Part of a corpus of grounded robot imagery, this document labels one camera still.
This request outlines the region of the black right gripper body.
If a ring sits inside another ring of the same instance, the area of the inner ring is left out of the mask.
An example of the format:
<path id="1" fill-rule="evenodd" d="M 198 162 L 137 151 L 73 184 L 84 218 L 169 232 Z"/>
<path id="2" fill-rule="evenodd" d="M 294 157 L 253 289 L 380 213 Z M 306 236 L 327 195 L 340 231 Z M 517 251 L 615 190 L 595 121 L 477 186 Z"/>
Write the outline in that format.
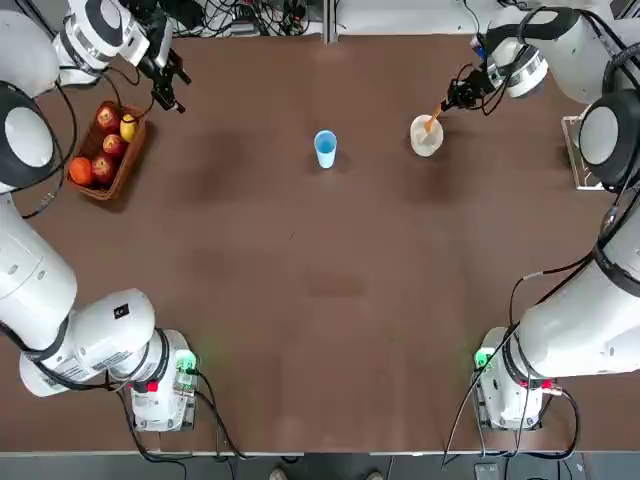
<path id="1" fill-rule="evenodd" d="M 472 100 L 483 100 L 496 91 L 496 86 L 485 70 L 473 69 L 464 79 L 464 83 Z"/>

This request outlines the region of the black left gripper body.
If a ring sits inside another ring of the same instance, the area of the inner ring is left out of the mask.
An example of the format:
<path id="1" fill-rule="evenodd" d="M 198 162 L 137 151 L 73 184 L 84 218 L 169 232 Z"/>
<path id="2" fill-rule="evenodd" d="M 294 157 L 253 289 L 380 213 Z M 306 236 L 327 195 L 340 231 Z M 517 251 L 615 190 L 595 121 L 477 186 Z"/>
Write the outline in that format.
<path id="1" fill-rule="evenodd" d="M 148 47 L 137 68 L 150 80 L 171 77 L 178 67 L 178 57 L 171 48 L 174 25 L 166 13 L 160 8 L 145 20 L 140 20 Z"/>

